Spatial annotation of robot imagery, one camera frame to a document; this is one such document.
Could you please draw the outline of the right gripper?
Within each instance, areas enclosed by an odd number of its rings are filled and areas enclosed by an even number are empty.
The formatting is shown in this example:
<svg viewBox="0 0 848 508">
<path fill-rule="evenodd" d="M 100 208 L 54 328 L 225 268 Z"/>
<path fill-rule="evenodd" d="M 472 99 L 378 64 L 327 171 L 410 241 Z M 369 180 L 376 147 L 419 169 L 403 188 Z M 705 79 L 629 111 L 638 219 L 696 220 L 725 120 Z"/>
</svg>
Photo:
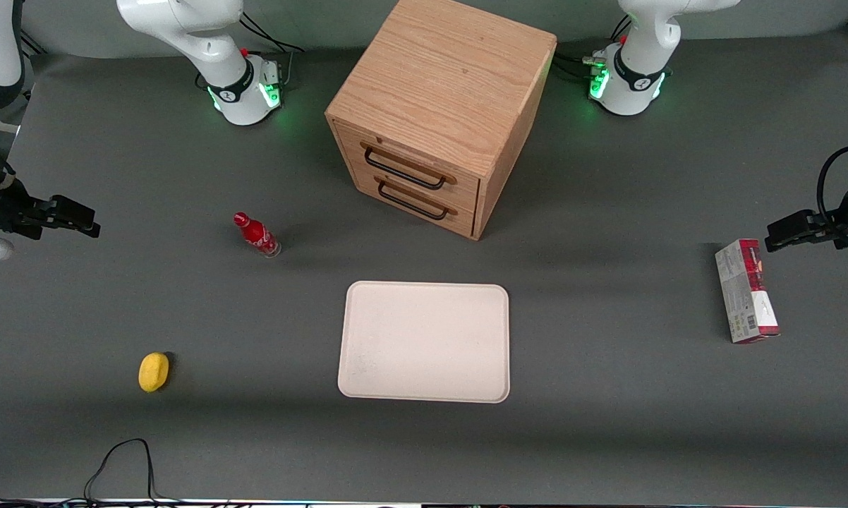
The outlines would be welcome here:
<svg viewBox="0 0 848 508">
<path fill-rule="evenodd" d="M 101 225 L 95 210 L 62 195 L 49 200 L 30 196 L 16 171 L 0 155 L 0 231 L 26 238 L 39 238 L 44 228 L 69 229 L 99 238 Z"/>
</svg>

